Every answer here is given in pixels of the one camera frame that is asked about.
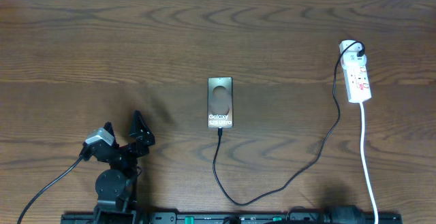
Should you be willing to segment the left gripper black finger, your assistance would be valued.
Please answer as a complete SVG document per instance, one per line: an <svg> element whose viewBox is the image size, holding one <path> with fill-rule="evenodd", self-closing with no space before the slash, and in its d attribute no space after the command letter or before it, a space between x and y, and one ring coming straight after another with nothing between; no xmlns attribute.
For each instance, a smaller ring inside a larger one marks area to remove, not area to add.
<svg viewBox="0 0 436 224"><path fill-rule="evenodd" d="M104 129L104 136L105 136L105 141L111 145L111 146L115 146L116 145L116 138L115 138L115 134L114 134L114 130L112 128L112 123L111 122L106 122L105 125L103 126Z"/></svg>
<svg viewBox="0 0 436 224"><path fill-rule="evenodd" d="M155 144L155 136L146 125L139 110L135 110L133 113L129 137L135 139L137 143L141 143L145 146L152 146Z"/></svg>

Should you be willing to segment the Samsung Galaxy smartphone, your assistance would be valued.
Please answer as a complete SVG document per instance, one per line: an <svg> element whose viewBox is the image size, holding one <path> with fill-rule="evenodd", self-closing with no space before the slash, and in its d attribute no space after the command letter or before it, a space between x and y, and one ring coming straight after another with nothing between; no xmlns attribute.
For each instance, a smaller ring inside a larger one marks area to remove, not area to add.
<svg viewBox="0 0 436 224"><path fill-rule="evenodd" d="M233 79L208 78L207 125L209 128L232 128Z"/></svg>

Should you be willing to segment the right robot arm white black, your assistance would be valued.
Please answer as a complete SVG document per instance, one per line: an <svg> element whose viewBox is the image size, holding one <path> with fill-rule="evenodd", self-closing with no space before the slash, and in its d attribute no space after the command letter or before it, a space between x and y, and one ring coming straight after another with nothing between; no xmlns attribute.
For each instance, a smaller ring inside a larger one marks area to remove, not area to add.
<svg viewBox="0 0 436 224"><path fill-rule="evenodd" d="M364 224L363 212L356 206L337 206L327 208L324 212L325 223Z"/></svg>

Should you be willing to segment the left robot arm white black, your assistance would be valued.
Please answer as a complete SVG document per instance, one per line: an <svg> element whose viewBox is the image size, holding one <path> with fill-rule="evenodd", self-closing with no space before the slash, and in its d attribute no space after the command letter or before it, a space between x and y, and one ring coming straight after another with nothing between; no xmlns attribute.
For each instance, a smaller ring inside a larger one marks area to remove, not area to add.
<svg viewBox="0 0 436 224"><path fill-rule="evenodd" d="M107 122L84 142L85 159L95 157L110 166L95 182L98 198L93 223L149 222L148 215L137 209L137 183L142 173L138 158L149 154L155 137L138 110L133 113L129 137L134 141L124 146L117 144L112 124Z"/></svg>

